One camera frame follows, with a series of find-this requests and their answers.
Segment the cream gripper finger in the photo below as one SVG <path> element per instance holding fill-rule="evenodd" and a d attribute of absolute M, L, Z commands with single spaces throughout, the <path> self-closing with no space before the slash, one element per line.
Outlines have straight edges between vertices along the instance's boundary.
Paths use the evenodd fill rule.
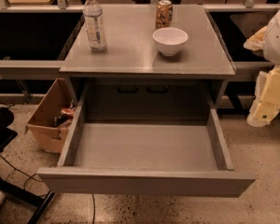
<path fill-rule="evenodd" d="M 279 113 L 279 108 L 276 105 L 265 103 L 260 99 L 266 80 L 267 73 L 260 71 L 255 86 L 255 99 L 252 102 L 246 119 L 247 123 L 253 127 L 263 127 L 270 124 Z"/>
<path fill-rule="evenodd" d="M 264 36 L 267 31 L 267 27 L 264 26 L 256 33 L 250 36 L 246 42 L 244 42 L 244 48 L 252 51 L 261 50 L 264 48 Z"/>

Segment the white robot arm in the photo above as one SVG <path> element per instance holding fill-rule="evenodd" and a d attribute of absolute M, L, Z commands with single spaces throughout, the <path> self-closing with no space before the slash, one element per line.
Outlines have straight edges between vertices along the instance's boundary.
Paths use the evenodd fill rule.
<path fill-rule="evenodd" d="M 244 42 L 244 48 L 253 51 L 262 49 L 264 58 L 274 64 L 270 72 L 259 73 L 255 100 L 247 117 L 249 125 L 263 127 L 270 124 L 280 112 L 280 9 L 267 26 Z"/>

